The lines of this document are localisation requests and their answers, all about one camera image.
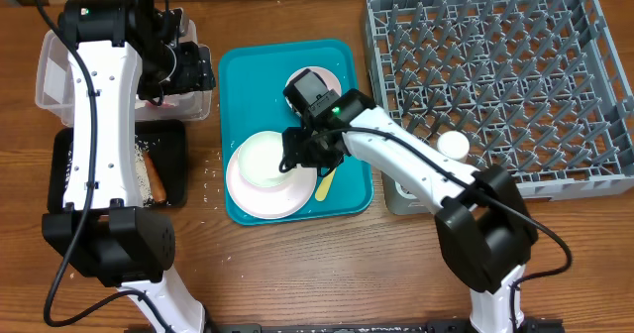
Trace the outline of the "pink bowl with rice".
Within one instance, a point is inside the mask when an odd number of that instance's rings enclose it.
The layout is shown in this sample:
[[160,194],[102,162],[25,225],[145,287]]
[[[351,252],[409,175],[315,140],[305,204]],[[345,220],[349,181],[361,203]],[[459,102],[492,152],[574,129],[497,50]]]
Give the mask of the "pink bowl with rice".
[[283,95],[298,116],[306,112],[317,116],[331,108],[341,97],[342,86],[337,76],[320,66],[306,66],[288,78]]

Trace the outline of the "yellow plastic spoon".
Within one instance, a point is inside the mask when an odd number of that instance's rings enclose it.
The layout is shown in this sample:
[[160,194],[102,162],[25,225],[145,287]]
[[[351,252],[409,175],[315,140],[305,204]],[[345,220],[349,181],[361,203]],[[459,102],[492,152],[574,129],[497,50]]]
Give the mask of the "yellow plastic spoon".
[[336,170],[333,169],[321,180],[321,183],[319,184],[319,186],[317,187],[315,191],[315,199],[317,201],[323,202],[326,199],[330,191],[330,188],[332,186],[335,173],[336,173]]

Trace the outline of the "fried sausage stick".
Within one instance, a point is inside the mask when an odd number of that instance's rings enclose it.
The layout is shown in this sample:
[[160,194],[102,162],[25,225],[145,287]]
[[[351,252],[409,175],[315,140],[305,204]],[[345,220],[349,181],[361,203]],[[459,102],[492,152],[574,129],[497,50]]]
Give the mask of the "fried sausage stick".
[[153,200],[157,203],[165,203],[167,200],[166,191],[159,177],[158,171],[147,151],[142,151],[143,160],[146,166],[146,172],[149,180],[151,194]]

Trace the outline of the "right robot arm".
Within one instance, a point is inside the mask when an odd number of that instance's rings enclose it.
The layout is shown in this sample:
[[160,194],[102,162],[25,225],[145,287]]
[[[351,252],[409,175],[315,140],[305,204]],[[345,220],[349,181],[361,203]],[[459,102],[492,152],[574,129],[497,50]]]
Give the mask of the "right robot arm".
[[517,289],[538,235],[509,172],[439,153],[370,97],[357,89],[339,94],[309,68],[288,80],[283,95],[301,124],[282,134],[280,170],[314,167],[326,176],[351,157],[391,177],[433,214],[443,259],[470,290],[472,330],[518,331]]

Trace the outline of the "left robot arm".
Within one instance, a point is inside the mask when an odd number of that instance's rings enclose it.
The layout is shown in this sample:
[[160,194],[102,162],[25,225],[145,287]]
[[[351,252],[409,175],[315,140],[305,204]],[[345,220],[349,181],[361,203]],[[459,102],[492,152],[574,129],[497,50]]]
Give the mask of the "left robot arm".
[[136,173],[135,104],[207,92],[210,52],[186,38],[179,9],[154,0],[69,0],[52,32],[73,80],[71,169],[45,240],[63,268],[129,297],[158,332],[210,332],[213,321],[175,265],[170,219],[144,204]]

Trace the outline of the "white paper cup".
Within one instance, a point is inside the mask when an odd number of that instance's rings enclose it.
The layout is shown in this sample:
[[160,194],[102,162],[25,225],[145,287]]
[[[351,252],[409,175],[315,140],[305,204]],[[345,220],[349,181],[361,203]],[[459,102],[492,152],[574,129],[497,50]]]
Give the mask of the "white paper cup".
[[438,138],[436,148],[442,155],[452,160],[465,163],[470,153],[471,144],[463,133],[448,131]]

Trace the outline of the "white round plate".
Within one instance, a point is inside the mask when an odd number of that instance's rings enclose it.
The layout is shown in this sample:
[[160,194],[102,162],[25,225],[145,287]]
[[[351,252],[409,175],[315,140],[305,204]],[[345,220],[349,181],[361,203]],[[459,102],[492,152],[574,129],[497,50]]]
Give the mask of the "white round plate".
[[278,186],[259,187],[240,173],[238,159],[244,146],[232,154],[225,180],[229,196],[241,210],[259,219],[276,220],[296,213],[310,200],[317,183],[315,168],[299,166]]

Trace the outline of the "white bowl with food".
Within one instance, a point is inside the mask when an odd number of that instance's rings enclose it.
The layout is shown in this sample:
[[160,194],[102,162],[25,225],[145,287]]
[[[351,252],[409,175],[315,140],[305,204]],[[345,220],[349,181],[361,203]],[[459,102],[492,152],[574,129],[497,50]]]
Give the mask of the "white bowl with food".
[[270,188],[282,184],[290,176],[281,172],[282,135],[262,131],[248,137],[239,151],[238,164],[242,177],[257,187]]

